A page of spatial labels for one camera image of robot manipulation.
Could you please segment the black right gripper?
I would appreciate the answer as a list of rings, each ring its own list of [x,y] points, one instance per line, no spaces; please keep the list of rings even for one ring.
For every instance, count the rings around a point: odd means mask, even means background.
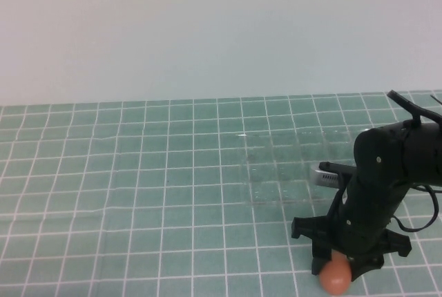
[[[409,186],[379,192],[341,187],[326,215],[294,218],[291,237],[305,236],[312,241],[311,273],[320,274],[332,260],[332,249],[353,257],[349,258],[352,280],[381,269],[384,257],[379,255],[408,256],[412,250],[410,238],[390,231],[387,225],[409,190]]]

